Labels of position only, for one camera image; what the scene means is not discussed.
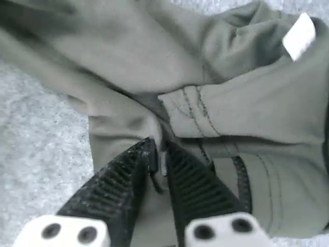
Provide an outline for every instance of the black ridged grip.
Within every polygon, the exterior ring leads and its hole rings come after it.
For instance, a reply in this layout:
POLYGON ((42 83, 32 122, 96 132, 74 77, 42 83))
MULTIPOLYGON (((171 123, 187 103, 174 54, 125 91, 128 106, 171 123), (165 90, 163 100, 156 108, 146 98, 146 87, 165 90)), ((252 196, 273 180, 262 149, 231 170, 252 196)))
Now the black ridged grip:
POLYGON ((167 176, 180 247, 185 227, 194 219, 244 211, 235 195, 197 158, 167 142, 167 176))
POLYGON ((112 246, 129 247, 155 155, 153 140, 140 141, 95 174, 58 215, 103 220, 112 246))

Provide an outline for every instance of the stitching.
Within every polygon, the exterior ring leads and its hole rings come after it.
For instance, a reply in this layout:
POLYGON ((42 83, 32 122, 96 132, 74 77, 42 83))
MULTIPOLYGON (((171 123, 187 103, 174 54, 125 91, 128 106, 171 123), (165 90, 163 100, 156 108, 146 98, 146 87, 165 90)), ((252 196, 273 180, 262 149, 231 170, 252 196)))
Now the stitching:
POLYGON ((193 110, 192 110, 192 107, 191 107, 191 104, 190 104, 190 100, 189 100, 189 98, 188 98, 188 96, 187 96, 187 93, 185 92, 185 88, 182 89, 182 92, 183 92, 183 95, 184 95, 185 102, 186 102, 186 103, 188 104, 188 106, 189 106, 190 117, 193 119, 194 124, 195 124, 196 128, 198 129, 199 133, 202 135, 202 137, 206 137, 206 136, 203 134, 203 132, 201 131, 201 128, 200 128, 199 124, 198 124, 197 121, 196 121, 196 118, 195 118, 195 116, 194 116, 194 114, 193 114, 193 110))
POLYGON ((271 184, 270 184, 270 178, 269 178, 269 171, 268 171, 268 168, 264 162, 264 160, 258 155, 256 154, 256 156, 261 160, 265 170, 266 170, 266 176, 268 178, 268 187, 269 187, 269 197, 271 199, 271 220, 270 220, 270 223, 269 223, 269 226, 267 227, 267 230, 266 232, 269 232, 269 229, 271 228, 271 225, 273 223, 273 197, 272 197, 272 191, 271 191, 271 184))
POLYGON ((276 175, 277 175, 277 178, 278 178, 278 183, 279 183, 279 200, 280 200, 280 213, 281 213, 281 217, 280 217, 280 222, 279 222, 279 226, 278 226, 278 229, 276 231, 275 234, 277 234, 279 232, 279 230, 281 229, 282 227, 282 221, 283 221, 283 206, 282 206, 282 183, 281 183, 281 178, 279 176, 279 173, 278 173, 278 170, 277 168, 274 166, 272 160, 266 156, 267 159, 269 160, 269 162, 271 163, 272 167, 273 167, 273 170, 276 172, 276 175))
POLYGON ((203 114, 204 116, 207 118, 211 128, 213 129, 213 131, 215 131, 215 133, 218 135, 218 136, 221 136, 221 134, 219 133, 219 131, 215 128, 215 126, 213 125, 211 119, 210 119, 210 116, 209 116, 209 112, 208 112, 208 109, 205 105, 205 102, 202 100, 202 95, 201 95, 201 90, 200 90, 200 87, 199 86, 196 86, 196 91, 197 91, 197 94, 198 94, 198 100, 201 102, 201 105, 202 105, 202 108, 203 108, 203 114))
MULTIPOLYGON (((203 85, 205 84, 205 65, 203 64, 202 65, 202 82, 203 82, 203 85)), ((206 116, 211 128, 215 131, 215 133, 218 135, 218 136, 221 136, 221 134, 217 131, 217 129, 215 128, 215 126, 212 124, 212 121, 210 119, 210 116, 209 116, 209 112, 208 112, 208 109, 206 107, 206 104, 204 103, 204 101, 202 100, 202 95, 201 95, 201 90, 200 90, 200 87, 199 86, 196 86, 196 91, 197 91, 197 94, 198 94, 198 100, 201 102, 201 105, 202 105, 202 108, 203 108, 203 114, 204 116, 206 116)))

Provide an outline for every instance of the seam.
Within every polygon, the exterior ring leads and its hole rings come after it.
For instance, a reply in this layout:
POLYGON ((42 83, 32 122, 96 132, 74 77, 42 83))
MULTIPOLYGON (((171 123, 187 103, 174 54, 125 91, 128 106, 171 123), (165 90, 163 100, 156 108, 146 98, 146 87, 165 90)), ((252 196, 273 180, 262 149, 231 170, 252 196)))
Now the seam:
POLYGON ((272 167, 273 167, 273 170, 276 172, 276 176, 278 178, 278 183, 279 183, 279 200, 280 200, 280 221, 279 221, 279 226, 278 226, 278 229, 276 231, 275 234, 277 234, 279 232, 279 230, 281 229, 282 227, 282 221, 283 221, 283 206, 282 206, 282 183, 281 183, 281 178, 279 176, 279 172, 277 170, 277 168, 274 166, 272 160, 266 155, 268 161, 271 163, 272 167))
POLYGON ((195 116, 194 116, 194 114, 193 114, 193 110, 192 110, 192 107, 191 107, 191 103, 190 103, 189 97, 187 96, 187 93, 186 93, 186 91, 185 91, 185 88, 182 89, 182 92, 183 92, 183 95, 184 95, 184 100, 185 100, 185 102, 186 102, 186 103, 188 104, 188 106, 189 106, 190 117, 193 119, 194 124, 195 124, 196 128, 198 129, 199 133, 202 135, 202 137, 206 137, 206 136, 203 134, 203 132, 202 132, 202 130, 201 130, 199 124, 197 123, 197 120, 196 120, 196 118, 195 118, 195 116))
POLYGON ((213 125, 211 119, 210 119, 210 116, 209 116, 209 112, 208 112, 208 109, 205 105, 205 102, 203 101, 202 99, 202 95, 201 95, 201 90, 200 90, 200 87, 199 86, 196 86, 196 91, 197 91, 197 94, 198 94, 198 100, 200 101, 201 105, 202 105, 202 108, 203 108, 203 115, 207 118, 208 120, 208 123, 210 124, 211 128, 213 129, 213 131, 218 135, 218 136, 221 136, 222 134, 219 133, 219 131, 215 128, 215 126, 213 125))
POLYGON ((256 156, 261 160, 264 168, 265 168, 265 171, 266 171, 266 176, 267 176, 267 180, 268 180, 268 188, 269 188, 269 197, 271 199, 271 220, 270 220, 270 223, 266 229, 266 232, 269 232, 270 228, 271 228, 271 225, 273 224, 273 197, 272 197, 272 191, 271 191, 271 184, 270 184, 270 177, 269 177, 269 171, 268 171, 268 168, 265 164, 265 161, 263 160, 263 158, 261 158, 258 154, 256 154, 256 156))

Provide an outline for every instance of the gray carpet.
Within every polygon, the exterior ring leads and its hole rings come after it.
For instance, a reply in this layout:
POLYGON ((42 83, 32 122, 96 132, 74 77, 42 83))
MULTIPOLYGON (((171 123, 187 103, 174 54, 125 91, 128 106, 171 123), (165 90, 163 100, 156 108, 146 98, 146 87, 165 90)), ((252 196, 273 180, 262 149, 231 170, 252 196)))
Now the gray carpet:
MULTIPOLYGON (((248 0, 176 0, 213 14, 248 0)), ((329 24, 327 0, 268 0, 286 12, 306 11, 329 24)), ((11 246, 25 223, 53 214, 88 178, 92 158, 87 119, 65 96, 0 58, 0 246, 11 246)), ((329 236, 275 239, 277 246, 329 245, 329 236)))

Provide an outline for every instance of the black rubber piece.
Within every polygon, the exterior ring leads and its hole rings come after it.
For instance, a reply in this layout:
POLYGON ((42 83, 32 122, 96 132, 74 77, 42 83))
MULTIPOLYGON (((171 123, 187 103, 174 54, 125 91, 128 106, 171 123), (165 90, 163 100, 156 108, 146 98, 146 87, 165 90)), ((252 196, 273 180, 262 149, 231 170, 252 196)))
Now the black rubber piece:
POLYGON ((194 229, 194 236, 197 239, 209 240, 209 239, 212 239, 213 237, 215 237, 215 233, 212 230, 212 228, 208 225, 198 225, 194 229))
POLYGON ((95 174, 58 215, 103 220, 112 245, 129 247, 155 155, 153 140, 140 141, 95 174))
POLYGON ((194 219, 245 211, 220 179, 196 157, 166 142, 168 186, 179 247, 185 246, 185 227, 194 219))
POLYGON ((56 237, 60 232, 60 230, 61 230, 61 225, 59 225, 58 223, 54 223, 44 228, 41 235, 44 239, 51 239, 56 237))
POLYGON ((252 225, 245 219, 236 219, 232 222, 232 227, 237 233, 252 232, 252 225))
POLYGON ((97 230, 92 227, 82 229, 78 234, 78 241, 82 244, 92 243, 97 237, 97 230))

